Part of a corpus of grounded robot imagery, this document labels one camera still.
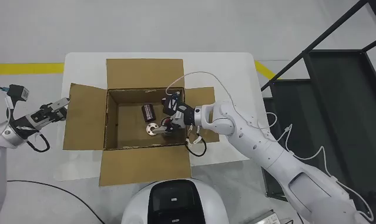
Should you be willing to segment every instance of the table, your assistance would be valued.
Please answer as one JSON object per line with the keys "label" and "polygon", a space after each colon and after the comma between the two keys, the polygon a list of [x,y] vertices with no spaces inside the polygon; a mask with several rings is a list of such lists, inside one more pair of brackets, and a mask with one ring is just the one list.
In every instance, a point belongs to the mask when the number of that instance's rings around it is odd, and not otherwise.
{"label": "table", "polygon": [[[215,74],[231,93],[234,103],[259,122],[267,123],[254,59],[249,53],[70,53],[65,58],[62,96],[69,96],[71,83],[107,88],[106,59],[109,58],[179,58],[184,62],[184,73],[207,71]],[[213,86],[216,101],[229,101],[224,89],[210,75],[198,73],[185,77],[186,88]],[[65,123],[58,125],[56,144],[62,146]],[[94,178],[100,174],[102,151],[64,151],[61,165],[55,171],[56,180]],[[191,166],[243,161],[248,159],[220,135],[220,142],[208,143],[207,152],[197,158],[190,154]]]}

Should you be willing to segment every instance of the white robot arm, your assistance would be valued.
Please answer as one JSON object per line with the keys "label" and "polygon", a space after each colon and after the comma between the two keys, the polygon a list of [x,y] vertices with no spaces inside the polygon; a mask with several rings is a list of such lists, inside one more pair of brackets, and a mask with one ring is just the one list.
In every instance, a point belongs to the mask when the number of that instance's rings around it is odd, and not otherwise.
{"label": "white robot arm", "polygon": [[[209,123],[210,112],[213,112],[212,123]],[[307,221],[319,224],[368,223],[334,177],[295,158],[276,142],[268,129],[262,131],[256,127],[256,117],[235,110],[230,102],[196,107],[194,123],[226,135],[240,153],[269,172],[282,187],[292,207]]]}
{"label": "white robot arm", "polygon": [[19,119],[13,118],[14,106],[17,101],[26,101],[29,91],[23,86],[10,85],[9,88],[0,88],[7,92],[6,101],[8,105],[8,120],[0,123],[0,211],[4,203],[6,194],[6,150],[16,149],[18,146],[28,143],[37,152],[45,152],[49,149],[49,144],[45,137],[47,148],[39,150],[28,141],[28,138],[46,125],[66,119],[66,106],[69,98],[62,98],[54,103],[42,105],[37,111],[27,114]]}

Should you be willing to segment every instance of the cardboard box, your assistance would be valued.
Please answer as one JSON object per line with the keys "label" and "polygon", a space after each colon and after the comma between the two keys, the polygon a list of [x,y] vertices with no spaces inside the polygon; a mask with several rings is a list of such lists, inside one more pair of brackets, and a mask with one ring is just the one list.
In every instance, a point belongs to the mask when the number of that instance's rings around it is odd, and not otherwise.
{"label": "cardboard box", "polygon": [[[108,59],[106,65],[108,89],[71,84],[63,149],[103,150],[100,186],[191,177],[186,130],[149,136],[141,111],[153,104],[158,125],[167,116],[161,100],[184,74],[183,60]],[[173,90],[192,107],[215,102],[213,88],[185,89],[184,79]],[[206,142],[219,141],[212,131],[201,135]]]}

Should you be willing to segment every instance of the cylindrical object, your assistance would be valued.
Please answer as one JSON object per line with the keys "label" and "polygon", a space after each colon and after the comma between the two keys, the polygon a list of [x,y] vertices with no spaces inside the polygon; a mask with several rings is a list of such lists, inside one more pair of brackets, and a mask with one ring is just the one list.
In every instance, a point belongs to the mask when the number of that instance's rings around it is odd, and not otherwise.
{"label": "cylindrical object", "polygon": [[149,123],[157,119],[152,104],[145,104],[141,106],[141,110],[142,110],[143,119],[145,120],[145,122]]}

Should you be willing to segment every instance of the floor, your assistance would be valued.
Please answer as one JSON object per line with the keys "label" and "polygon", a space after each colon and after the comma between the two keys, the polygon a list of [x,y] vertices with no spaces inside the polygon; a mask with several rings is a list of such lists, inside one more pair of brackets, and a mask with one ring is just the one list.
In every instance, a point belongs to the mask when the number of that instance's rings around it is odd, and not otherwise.
{"label": "floor", "polygon": [[[69,52],[250,52],[274,72],[325,31],[358,0],[0,0],[0,63],[64,62]],[[362,48],[376,39],[376,19],[363,8],[319,48]],[[376,63],[376,51],[369,56]],[[283,78],[307,78],[299,62]],[[260,84],[267,79],[259,75]],[[0,76],[0,85],[27,86],[30,98],[15,115],[58,99],[61,74]],[[5,104],[0,103],[0,112]],[[56,139],[56,126],[43,132]],[[8,179],[48,182],[87,201],[108,223],[120,223],[133,194],[145,184],[98,187],[98,178],[57,182],[61,148],[38,154],[27,146],[8,152]],[[298,222],[285,202],[264,197],[252,161],[193,168],[193,177],[221,194],[230,223],[274,209],[283,223]],[[58,190],[9,183],[0,223],[99,223]]]}

